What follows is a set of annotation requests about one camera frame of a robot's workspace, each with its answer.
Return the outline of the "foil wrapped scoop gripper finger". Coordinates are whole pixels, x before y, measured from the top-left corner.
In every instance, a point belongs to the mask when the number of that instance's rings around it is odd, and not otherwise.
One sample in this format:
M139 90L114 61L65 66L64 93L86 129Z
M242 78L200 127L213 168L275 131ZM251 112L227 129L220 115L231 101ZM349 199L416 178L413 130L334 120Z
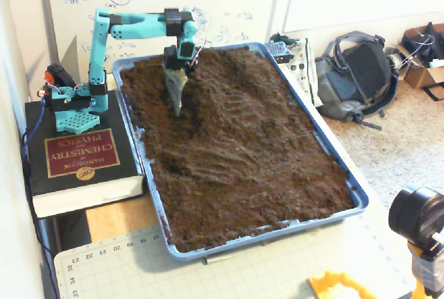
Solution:
M173 102L173 110L175 115L178 116L182 107L182 91L188 77L183 69L165 69L164 74L166 87Z

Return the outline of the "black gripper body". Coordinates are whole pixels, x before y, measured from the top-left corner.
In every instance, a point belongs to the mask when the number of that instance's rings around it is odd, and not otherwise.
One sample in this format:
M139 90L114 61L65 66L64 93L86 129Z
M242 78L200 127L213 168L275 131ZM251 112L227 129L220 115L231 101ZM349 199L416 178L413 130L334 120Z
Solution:
M164 48L163 64L166 69L186 71L186 64L197 64L198 54L194 44L172 45Z

